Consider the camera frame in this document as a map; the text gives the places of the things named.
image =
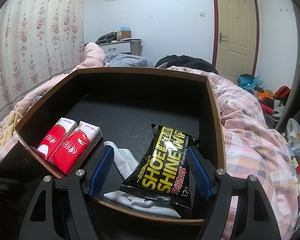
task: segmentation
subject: pink comforter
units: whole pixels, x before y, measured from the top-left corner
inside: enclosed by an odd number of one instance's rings
[[[84,63],[74,70],[105,66],[105,54],[96,44],[89,43],[84,55]],[[223,125],[227,172],[240,178],[251,174],[258,177],[274,210],[281,237],[283,240],[289,239],[297,220],[298,202],[285,139],[276,130],[268,129],[260,104],[247,91],[213,73],[183,67],[170,69],[209,78]],[[42,95],[64,77],[65,74],[54,77],[26,95],[17,103],[15,110],[24,114],[36,96]],[[4,124],[5,120],[0,123],[0,133]],[[231,235],[236,206],[237,197],[233,197],[224,239],[229,239]]]

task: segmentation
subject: blue plastic bag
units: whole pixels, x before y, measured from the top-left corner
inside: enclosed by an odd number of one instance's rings
[[[120,31],[129,31],[130,27],[120,27]]]
[[[260,75],[257,77],[248,74],[241,75],[238,77],[238,85],[245,90],[252,90],[263,84],[263,81],[259,80],[259,77]]]

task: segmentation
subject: wooden door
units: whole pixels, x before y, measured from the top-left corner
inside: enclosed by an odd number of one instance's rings
[[[217,3],[218,32],[215,30],[215,44],[218,47],[217,52],[214,51],[215,67],[220,76],[237,84],[241,74],[254,75],[257,63],[257,1],[217,0]]]

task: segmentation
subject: black jacket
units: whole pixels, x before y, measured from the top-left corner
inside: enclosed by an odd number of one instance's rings
[[[172,56],[164,57],[158,61],[155,67],[159,67],[166,62],[168,63],[166,68],[171,66],[188,67],[192,69],[203,70],[205,72],[212,72],[217,75],[219,74],[218,71],[216,71],[216,69],[209,62],[204,61],[201,58],[194,58],[185,55],[182,56],[172,55]]]

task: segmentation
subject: white drawer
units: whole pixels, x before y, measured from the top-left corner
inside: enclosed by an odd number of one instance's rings
[[[131,53],[130,43],[110,44],[101,47],[105,53]]]

